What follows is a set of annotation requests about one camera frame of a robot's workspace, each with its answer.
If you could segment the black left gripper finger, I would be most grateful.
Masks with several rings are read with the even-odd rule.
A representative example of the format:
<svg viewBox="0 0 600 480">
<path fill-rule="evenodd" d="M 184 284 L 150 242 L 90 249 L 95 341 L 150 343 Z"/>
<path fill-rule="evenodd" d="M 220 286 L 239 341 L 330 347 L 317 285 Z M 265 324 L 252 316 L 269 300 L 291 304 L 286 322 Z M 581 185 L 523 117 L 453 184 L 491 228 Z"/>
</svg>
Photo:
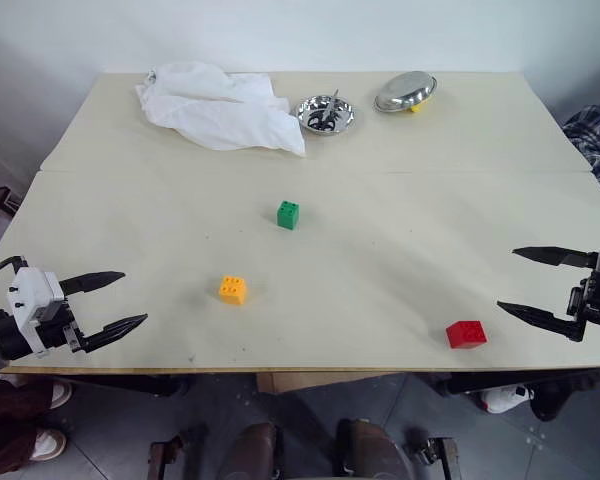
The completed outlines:
<svg viewBox="0 0 600 480">
<path fill-rule="evenodd" d="M 59 282 L 59 285 L 63 294 L 69 296 L 101 289 L 124 277 L 125 274 L 123 272 L 94 272 L 62 280 Z"/>
<path fill-rule="evenodd" d="M 147 318 L 147 314 L 141 314 L 110 323 L 101 332 L 84 337 L 81 343 L 82 350 L 90 353 L 116 342 L 140 326 Z"/>
</svg>

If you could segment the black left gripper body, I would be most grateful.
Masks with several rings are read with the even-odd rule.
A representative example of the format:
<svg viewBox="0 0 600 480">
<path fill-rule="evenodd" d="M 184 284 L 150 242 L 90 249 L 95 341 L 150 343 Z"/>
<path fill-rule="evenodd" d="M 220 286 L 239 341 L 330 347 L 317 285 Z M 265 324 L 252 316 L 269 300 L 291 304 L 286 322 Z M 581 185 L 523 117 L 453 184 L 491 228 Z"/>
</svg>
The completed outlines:
<svg viewBox="0 0 600 480">
<path fill-rule="evenodd" d="M 85 350 L 85 336 L 67 300 L 39 308 L 34 319 L 38 322 L 35 333 L 41 344 L 40 348 L 34 350 L 35 355 L 46 355 L 49 349 L 64 345 L 68 345 L 72 352 Z"/>
</svg>

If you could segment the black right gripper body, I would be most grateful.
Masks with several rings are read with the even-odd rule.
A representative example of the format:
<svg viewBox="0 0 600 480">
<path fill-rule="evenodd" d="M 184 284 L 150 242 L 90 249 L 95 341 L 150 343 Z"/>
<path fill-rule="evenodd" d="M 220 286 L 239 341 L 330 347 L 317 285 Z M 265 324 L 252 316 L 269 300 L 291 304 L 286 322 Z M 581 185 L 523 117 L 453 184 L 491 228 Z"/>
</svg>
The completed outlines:
<svg viewBox="0 0 600 480">
<path fill-rule="evenodd" d="M 600 325 L 600 271 L 592 271 L 572 288 L 566 313 L 577 321 Z"/>
</svg>

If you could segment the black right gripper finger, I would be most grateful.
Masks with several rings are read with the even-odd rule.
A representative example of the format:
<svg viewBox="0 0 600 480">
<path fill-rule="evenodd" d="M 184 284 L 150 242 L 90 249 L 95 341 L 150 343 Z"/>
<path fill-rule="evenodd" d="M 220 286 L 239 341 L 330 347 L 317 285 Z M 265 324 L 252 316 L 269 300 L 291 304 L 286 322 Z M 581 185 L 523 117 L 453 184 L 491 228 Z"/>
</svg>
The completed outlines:
<svg viewBox="0 0 600 480">
<path fill-rule="evenodd" d="M 528 325 L 566 337 L 574 342 L 581 342 L 586 324 L 578 320 L 562 320 L 551 312 L 526 305 L 497 301 L 496 304 L 507 313 L 522 320 Z"/>
<path fill-rule="evenodd" d="M 552 266 L 569 265 L 595 269 L 598 262 L 597 252 L 582 252 L 556 246 L 523 247 L 514 249 L 512 253 L 534 262 Z"/>
</svg>

